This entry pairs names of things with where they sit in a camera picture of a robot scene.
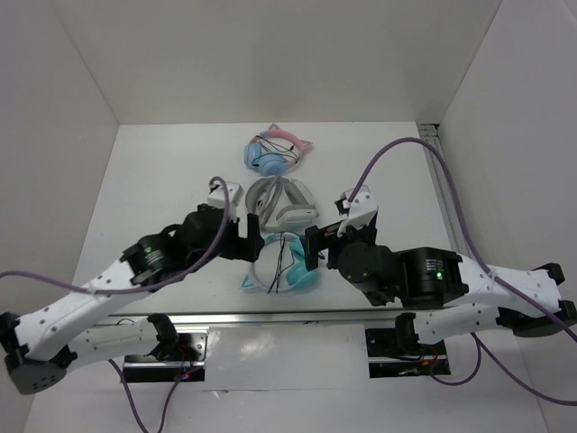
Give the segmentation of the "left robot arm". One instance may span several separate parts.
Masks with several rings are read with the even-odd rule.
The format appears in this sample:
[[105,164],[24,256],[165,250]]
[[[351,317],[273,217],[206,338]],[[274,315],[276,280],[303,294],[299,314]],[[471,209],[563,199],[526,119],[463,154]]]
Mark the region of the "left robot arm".
[[42,392],[87,364],[125,355],[171,358],[181,344],[164,313],[101,326],[104,318],[183,281],[216,257],[253,263],[264,246],[259,218],[247,216],[247,235],[222,208],[201,204],[180,224],[146,235],[87,284],[33,313],[1,316],[5,368],[22,395]]

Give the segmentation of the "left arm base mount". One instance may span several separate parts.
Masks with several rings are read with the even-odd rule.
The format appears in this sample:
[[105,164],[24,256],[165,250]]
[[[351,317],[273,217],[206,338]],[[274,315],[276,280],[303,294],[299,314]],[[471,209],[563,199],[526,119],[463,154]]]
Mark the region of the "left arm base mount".
[[179,333],[179,344],[166,359],[152,355],[127,355],[122,371],[128,383],[203,382],[206,377],[208,332],[195,329]]

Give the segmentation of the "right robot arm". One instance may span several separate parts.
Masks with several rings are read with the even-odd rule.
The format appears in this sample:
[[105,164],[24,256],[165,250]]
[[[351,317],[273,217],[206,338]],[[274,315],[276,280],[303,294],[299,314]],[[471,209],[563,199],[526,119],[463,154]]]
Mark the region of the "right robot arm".
[[327,252],[327,268],[338,271],[373,307],[400,303],[393,333],[400,352],[412,354],[422,345],[483,330],[502,328],[536,338],[575,326],[576,305],[558,290],[564,280],[558,264],[520,271],[434,247],[394,252],[377,244],[376,220],[311,226],[301,243],[308,270]]

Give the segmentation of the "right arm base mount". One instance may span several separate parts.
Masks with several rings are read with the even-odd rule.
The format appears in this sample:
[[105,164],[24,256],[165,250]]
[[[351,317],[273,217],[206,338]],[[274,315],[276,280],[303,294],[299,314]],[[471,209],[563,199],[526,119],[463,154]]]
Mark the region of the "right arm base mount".
[[444,342],[407,351],[397,344],[392,328],[366,328],[364,333],[372,379],[429,376],[432,366],[437,375],[451,374]]

